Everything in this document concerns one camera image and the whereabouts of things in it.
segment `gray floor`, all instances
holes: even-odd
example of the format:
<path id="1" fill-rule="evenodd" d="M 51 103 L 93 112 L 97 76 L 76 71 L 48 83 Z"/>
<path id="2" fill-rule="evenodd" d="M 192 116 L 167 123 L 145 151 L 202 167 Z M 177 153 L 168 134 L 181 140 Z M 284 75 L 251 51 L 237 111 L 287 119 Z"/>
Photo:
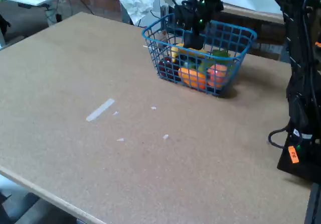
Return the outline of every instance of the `gray floor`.
<path id="1" fill-rule="evenodd" d="M 17 3 L 1 2 L 0 14 L 11 24 L 5 39 L 11 40 L 17 36 L 31 36 L 48 27 L 44 9 L 24 9 Z"/>
<path id="2" fill-rule="evenodd" d="M 58 13 L 63 15 L 63 18 L 69 17 L 71 13 L 89 11 L 83 5 L 68 5 L 66 3 L 59 4 Z M 106 17 L 112 20 L 121 21 L 121 13 L 107 12 L 102 9 L 92 9 L 97 16 Z M 45 8 L 33 7 L 31 9 L 18 7 L 14 2 L 0 2 L 0 14 L 11 24 L 5 36 L 6 41 L 9 41 L 18 36 L 28 37 L 48 27 Z"/>

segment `cork board surface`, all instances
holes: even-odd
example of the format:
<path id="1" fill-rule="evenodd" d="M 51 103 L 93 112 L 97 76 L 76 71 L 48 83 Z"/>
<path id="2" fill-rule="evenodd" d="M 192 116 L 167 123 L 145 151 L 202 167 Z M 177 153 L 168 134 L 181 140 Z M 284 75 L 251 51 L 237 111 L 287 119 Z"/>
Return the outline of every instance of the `cork board surface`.
<path id="1" fill-rule="evenodd" d="M 266 142 L 289 65 L 248 55 L 216 98 L 157 78 L 144 44 L 78 14 L 1 51 L 0 173 L 88 223 L 303 223 L 309 185 Z"/>

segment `orange tag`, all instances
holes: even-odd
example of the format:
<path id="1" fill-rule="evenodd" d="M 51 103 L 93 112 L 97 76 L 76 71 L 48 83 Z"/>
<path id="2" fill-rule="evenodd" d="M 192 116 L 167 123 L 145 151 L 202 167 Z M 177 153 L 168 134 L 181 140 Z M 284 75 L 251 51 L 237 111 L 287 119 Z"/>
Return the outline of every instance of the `orange tag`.
<path id="1" fill-rule="evenodd" d="M 289 153 L 290 153 L 290 157 L 291 157 L 292 163 L 293 164 L 299 163 L 299 158 L 297 157 L 295 148 L 293 146 L 289 146 L 288 149 L 289 149 Z"/>

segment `plastic fruit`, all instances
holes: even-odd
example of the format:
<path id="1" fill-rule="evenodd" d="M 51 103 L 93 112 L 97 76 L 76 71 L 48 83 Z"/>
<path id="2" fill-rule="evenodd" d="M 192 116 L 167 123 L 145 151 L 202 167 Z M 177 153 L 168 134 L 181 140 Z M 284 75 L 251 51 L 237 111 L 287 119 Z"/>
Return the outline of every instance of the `plastic fruit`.
<path id="1" fill-rule="evenodd" d="M 187 51 L 187 49 L 181 49 L 178 47 L 184 47 L 184 43 L 178 43 L 175 47 L 171 48 L 171 55 L 172 55 L 173 62 L 176 62 L 176 58 L 178 57 L 179 54 L 187 55 L 188 53 L 190 56 L 197 56 L 200 58 L 205 58 L 206 56 L 204 56 L 203 54 L 207 54 L 207 52 L 204 49 L 196 50 L 193 48 L 189 48 L 190 50 L 194 51 L 192 52 L 192 51 Z"/>
<path id="2" fill-rule="evenodd" d="M 227 81 L 227 66 L 215 64 L 211 66 L 207 73 L 210 75 L 210 79 L 207 82 L 209 86 L 215 88 L 221 88 Z"/>
<path id="3" fill-rule="evenodd" d="M 158 72 L 160 76 L 166 77 L 169 79 L 174 79 L 176 81 L 180 81 L 181 79 L 179 78 L 178 74 L 178 69 L 180 68 L 179 66 L 173 64 L 170 57 L 165 57 L 164 60 L 162 59 L 159 61 L 157 64 Z"/>
<path id="4" fill-rule="evenodd" d="M 199 89 L 206 88 L 205 75 L 200 72 L 181 67 L 179 69 L 179 76 L 184 83 L 186 83 L 191 87 L 195 87 Z"/>

